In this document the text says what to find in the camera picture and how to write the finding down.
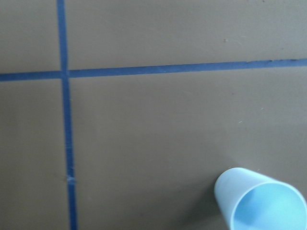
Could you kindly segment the pale blue cup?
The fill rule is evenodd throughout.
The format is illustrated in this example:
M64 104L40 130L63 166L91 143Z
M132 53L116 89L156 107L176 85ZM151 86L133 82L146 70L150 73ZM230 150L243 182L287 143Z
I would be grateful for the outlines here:
M307 203L292 185L245 168L223 172L214 196L230 230L305 230Z

